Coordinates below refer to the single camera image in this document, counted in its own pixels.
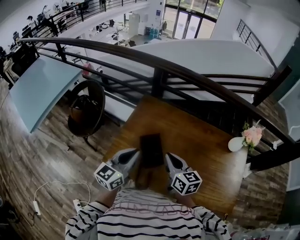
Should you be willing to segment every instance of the gray wood plank floor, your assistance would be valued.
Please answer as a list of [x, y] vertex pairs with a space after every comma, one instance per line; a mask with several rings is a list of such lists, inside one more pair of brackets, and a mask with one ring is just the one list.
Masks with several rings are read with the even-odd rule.
[[[0, 106], [7, 92], [6, 82], [1, 81]], [[14, 227], [24, 239], [64, 239], [65, 223], [76, 213], [73, 200], [89, 199], [83, 184], [47, 185], [37, 193], [42, 215], [31, 228], [24, 218], [28, 219], [28, 212], [33, 212], [34, 193], [45, 182], [86, 182], [92, 200], [101, 194], [93, 173], [120, 128], [105, 119], [105, 125], [89, 138], [97, 147], [94, 152], [82, 138], [68, 130], [67, 119], [68, 105], [61, 99], [41, 126], [42, 130], [71, 146], [71, 150], [62, 151], [35, 133], [28, 133], [9, 94], [0, 110], [0, 194], [22, 216], [21, 222]]]

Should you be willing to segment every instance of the white vase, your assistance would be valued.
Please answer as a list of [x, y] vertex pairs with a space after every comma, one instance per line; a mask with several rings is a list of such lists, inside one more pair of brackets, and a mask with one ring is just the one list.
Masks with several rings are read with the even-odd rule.
[[228, 143], [228, 148], [231, 152], [236, 152], [238, 150], [240, 150], [243, 146], [243, 141], [244, 141], [245, 137], [234, 137], [233, 139], [231, 139]]

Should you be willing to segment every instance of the railing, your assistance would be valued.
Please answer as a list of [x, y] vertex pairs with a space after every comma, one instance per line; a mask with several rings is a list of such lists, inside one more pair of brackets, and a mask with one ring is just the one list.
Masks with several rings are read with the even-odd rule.
[[109, 2], [106, 2], [106, 0], [99, 0], [97, 2], [93, 1], [94, 0], [88, 0], [69, 6], [65, 10], [60, 11], [44, 21], [41, 21], [38, 26], [31, 29], [31, 31], [26, 33], [23, 38], [46, 38], [49, 36], [58, 37], [58, 35], [63, 31], [69, 29], [75, 24], [84, 22], [84, 20], [91, 16], [106, 12], [112, 8], [125, 6], [129, 3], [138, 3], [147, 0], [112, 0]]
[[[189, 94], [188, 91], [191, 91], [191, 89], [187, 90], [186, 88], [178, 89], [172, 87], [173, 84], [193, 85], [194, 86], [193, 90], [209, 92], [210, 94], [225, 101], [226, 103], [223, 103], [225, 105], [222, 105], [223, 111], [224, 109], [228, 109], [229, 111], [232, 111], [232, 109], [234, 109], [234, 111], [232, 111], [232, 114], [234, 115], [243, 113], [250, 124], [252, 124], [252, 120], [255, 121], [261, 120], [260, 124], [266, 127], [272, 134], [274, 134], [279, 139], [281, 139], [286, 145], [295, 144], [294, 140], [289, 135], [285, 134], [283, 131], [277, 128], [273, 123], [271, 123], [263, 112], [261, 112], [259, 109], [257, 109], [255, 106], [250, 104], [248, 101], [241, 98], [233, 91], [224, 87], [222, 85], [224, 83], [215, 82], [211, 80], [209, 77], [257, 79], [259, 81], [261, 80], [271, 81], [270, 79], [253, 77], [253, 76], [240, 76], [240, 75], [201, 75], [183, 66], [153, 56], [148, 53], [144, 53], [141, 51], [137, 51], [134, 49], [125, 48], [117, 45], [111, 45], [107, 43], [101, 43], [101, 42], [95, 42], [89, 40], [70, 39], [70, 38], [28, 38], [28, 39], [21, 39], [20, 41], [23, 44], [25, 42], [28, 43], [41, 42], [41, 43], [56, 44], [57, 49], [38, 47], [38, 46], [36, 46], [36, 48], [43, 50], [43, 51], [39, 51], [39, 54], [41, 55], [50, 57], [58, 61], [62, 61], [71, 66], [92, 73], [93, 75], [86, 76], [85, 78], [89, 80], [99, 81], [106, 91], [114, 94], [119, 94], [124, 99], [134, 104], [137, 104], [143, 95], [151, 94], [156, 98], [169, 102], [170, 104], [176, 105], [178, 108], [181, 108], [186, 112], [198, 116], [198, 113], [202, 114], [202, 106], [204, 106], [203, 105], [204, 101], [201, 101], [195, 98], [192, 94]], [[154, 69], [154, 74], [152, 77], [149, 78], [141, 74], [138, 74], [136, 72], [133, 72], [131, 70], [122, 68], [120, 66], [113, 65], [111, 63], [93, 59], [87, 56], [66, 52], [61, 47], [61, 44], [100, 51], [121, 58], [125, 58], [127, 60], [138, 62], [139, 64], [144, 64], [146, 66], [152, 67]], [[45, 53], [45, 51], [49, 51], [51, 54], [55, 53], [58, 56], [55, 57], [49, 55]], [[117, 79], [111, 75], [105, 74], [105, 72], [101, 73], [96, 70], [92, 70], [90, 68], [70, 62], [67, 60], [68, 56], [80, 58], [82, 60], [87, 60], [92, 63], [116, 70], [118, 72], [132, 76], [134, 79], [126, 80], [126, 81]], [[179, 81], [175, 83], [172, 82], [174, 78], [176, 78], [176, 81], [177, 79], [179, 79]], [[179, 103], [178, 101], [172, 101], [171, 99], [166, 97], [167, 94], [173, 94], [179, 97], [181, 102]], [[255, 158], [256, 157], [249, 158], [248, 162], [251, 162], [252, 160], [255, 161]]]
[[243, 43], [247, 44], [254, 51], [259, 53], [263, 58], [269, 61], [270, 64], [274, 67], [274, 70], [277, 71], [276, 64], [274, 63], [266, 48], [263, 46], [263, 44], [255, 35], [255, 33], [244, 23], [242, 19], [240, 20], [240, 23], [238, 25], [237, 32], [239, 33]]

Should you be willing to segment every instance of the chair leg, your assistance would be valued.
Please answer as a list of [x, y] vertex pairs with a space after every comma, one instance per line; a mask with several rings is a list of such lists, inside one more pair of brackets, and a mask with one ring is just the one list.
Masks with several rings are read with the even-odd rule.
[[88, 141], [88, 137], [83, 137], [84, 141], [86, 142], [87, 145], [89, 145], [95, 152], [97, 152], [97, 149], [94, 148]]

